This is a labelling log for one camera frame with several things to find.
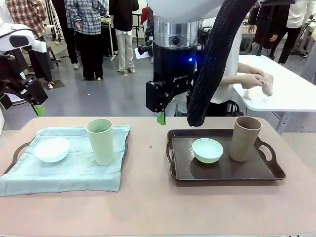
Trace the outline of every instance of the plaid shirt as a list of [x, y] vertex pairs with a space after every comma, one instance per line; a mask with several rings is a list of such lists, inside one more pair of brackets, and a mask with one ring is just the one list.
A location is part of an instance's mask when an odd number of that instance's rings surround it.
[[45, 32], [45, 5], [41, 0], [6, 0], [6, 5], [14, 23], [27, 25], [39, 37]]
[[106, 0], [65, 0], [68, 27], [85, 35], [101, 33], [101, 16], [106, 16]]

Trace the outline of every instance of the light green bowl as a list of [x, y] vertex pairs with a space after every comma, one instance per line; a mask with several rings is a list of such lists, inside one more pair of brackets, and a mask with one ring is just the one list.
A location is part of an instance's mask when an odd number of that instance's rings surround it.
[[209, 138], [197, 139], [193, 142], [192, 149], [195, 157], [206, 164], [218, 161], [224, 152], [219, 142]]

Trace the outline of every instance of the blue plaid shirt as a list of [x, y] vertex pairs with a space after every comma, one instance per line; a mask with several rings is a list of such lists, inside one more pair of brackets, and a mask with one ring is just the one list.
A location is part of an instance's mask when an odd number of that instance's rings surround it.
[[101, 33], [101, 16], [106, 16], [106, 0], [65, 0], [68, 28], [85, 35]]

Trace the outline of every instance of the cup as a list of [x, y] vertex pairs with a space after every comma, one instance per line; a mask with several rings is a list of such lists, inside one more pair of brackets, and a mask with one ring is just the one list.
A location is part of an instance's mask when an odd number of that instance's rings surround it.
[[99, 165], [110, 164], [113, 157], [113, 124], [110, 120], [99, 118], [90, 121], [85, 127]]
[[230, 157], [238, 162], [244, 162], [255, 143], [262, 124], [255, 118], [241, 116], [235, 121], [234, 133], [230, 147]]

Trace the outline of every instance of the braided black hose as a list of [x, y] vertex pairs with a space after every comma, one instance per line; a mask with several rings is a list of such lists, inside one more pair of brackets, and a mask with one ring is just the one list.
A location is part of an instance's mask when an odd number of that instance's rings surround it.
[[190, 98], [187, 120], [190, 126], [204, 123], [205, 111], [219, 86], [235, 35], [257, 0], [225, 0], [208, 39], [201, 72]]

